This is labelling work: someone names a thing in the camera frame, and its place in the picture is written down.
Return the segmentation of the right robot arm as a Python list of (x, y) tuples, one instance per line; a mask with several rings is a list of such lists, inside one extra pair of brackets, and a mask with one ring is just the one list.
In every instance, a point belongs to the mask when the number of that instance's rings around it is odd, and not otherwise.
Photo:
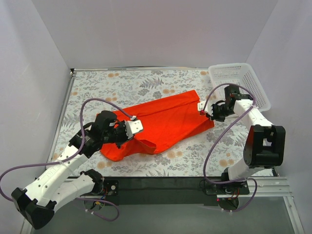
[(236, 114), (237, 119), (218, 137), (223, 136), (239, 121), (249, 133), (243, 149), (243, 158), (224, 172), (219, 181), (204, 179), (215, 185), (242, 183), (253, 174), (264, 169), (280, 166), (283, 162), (286, 130), (268, 121), (256, 107), (255, 97), (250, 91), (241, 94), (238, 84), (224, 83), (225, 100), (211, 105), (210, 110), (201, 109), (210, 120), (223, 122), (226, 117)]

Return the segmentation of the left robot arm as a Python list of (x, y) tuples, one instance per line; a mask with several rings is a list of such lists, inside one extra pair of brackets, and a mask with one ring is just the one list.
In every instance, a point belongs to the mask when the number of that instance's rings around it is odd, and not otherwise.
[(11, 197), (16, 209), (36, 230), (50, 222), (55, 212), (81, 195), (100, 194), (104, 177), (94, 169), (83, 171), (73, 181), (66, 179), (103, 144), (114, 143), (118, 148), (143, 131), (140, 120), (119, 121), (117, 115), (102, 111), (95, 121), (78, 131), (54, 164), (24, 189), (16, 188)]

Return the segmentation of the orange t shirt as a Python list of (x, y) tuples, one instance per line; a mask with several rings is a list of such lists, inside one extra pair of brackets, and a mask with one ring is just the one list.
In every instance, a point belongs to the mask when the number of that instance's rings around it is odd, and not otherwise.
[(103, 144), (100, 153), (112, 161), (141, 153), (160, 154), (180, 141), (215, 126), (199, 114), (199, 96), (194, 90), (125, 108), (142, 122), (143, 132), (124, 143), (120, 149), (113, 143)]

